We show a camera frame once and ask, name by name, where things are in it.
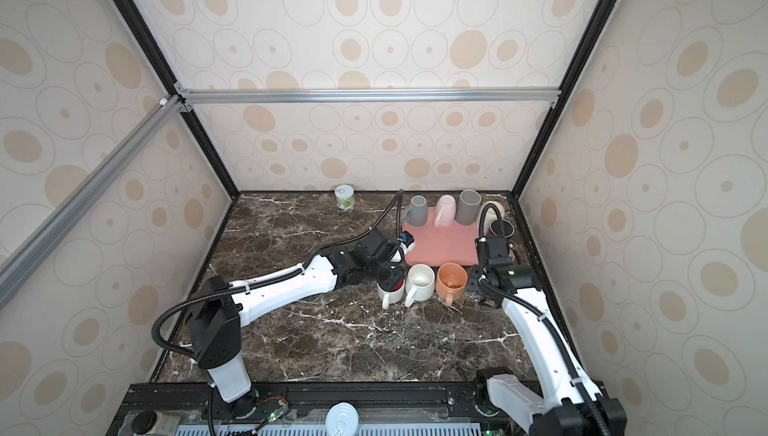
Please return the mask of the peach cream speckled mug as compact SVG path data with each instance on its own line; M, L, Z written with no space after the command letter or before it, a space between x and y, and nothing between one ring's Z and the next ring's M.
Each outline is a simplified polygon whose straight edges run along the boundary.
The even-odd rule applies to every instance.
M445 263L437 271L435 290L445 306L452 306L465 293L468 274L457 263Z

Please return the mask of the white mug black rim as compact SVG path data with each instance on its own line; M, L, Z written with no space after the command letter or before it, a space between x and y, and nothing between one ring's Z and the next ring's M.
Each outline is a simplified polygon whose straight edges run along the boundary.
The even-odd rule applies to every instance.
M404 281L399 281L392 290L385 290L380 285L377 286L377 294L381 301L381 308L387 310L390 306L400 302L404 297Z

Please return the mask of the white ceramic mug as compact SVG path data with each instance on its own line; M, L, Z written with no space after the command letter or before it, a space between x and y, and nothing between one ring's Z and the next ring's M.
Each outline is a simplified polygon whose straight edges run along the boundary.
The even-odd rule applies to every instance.
M412 266L405 282L404 305L410 308L416 302L429 300L435 290L435 272L425 264Z

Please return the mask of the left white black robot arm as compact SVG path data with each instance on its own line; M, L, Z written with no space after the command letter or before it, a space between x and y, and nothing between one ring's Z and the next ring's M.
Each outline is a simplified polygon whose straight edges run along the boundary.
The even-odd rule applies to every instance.
M402 228L399 190L362 234L314 248L306 260L263 276L212 277L195 296L161 313L151 328L159 347L196 362L225 403L252 391L242 355L241 329L305 297L368 281L386 290L403 284L414 236Z

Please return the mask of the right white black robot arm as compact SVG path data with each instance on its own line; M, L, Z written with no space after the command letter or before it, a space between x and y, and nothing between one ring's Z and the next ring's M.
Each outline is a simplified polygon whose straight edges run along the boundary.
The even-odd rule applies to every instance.
M480 370L474 380L476 409L486 416L505 413L526 435L623 435L627 415L621 402L605 396L577 361L536 272L513 261L504 236L486 233L490 211L501 216L492 203L480 212L478 263L471 268L467 288L493 301L512 321L540 390L500 368Z

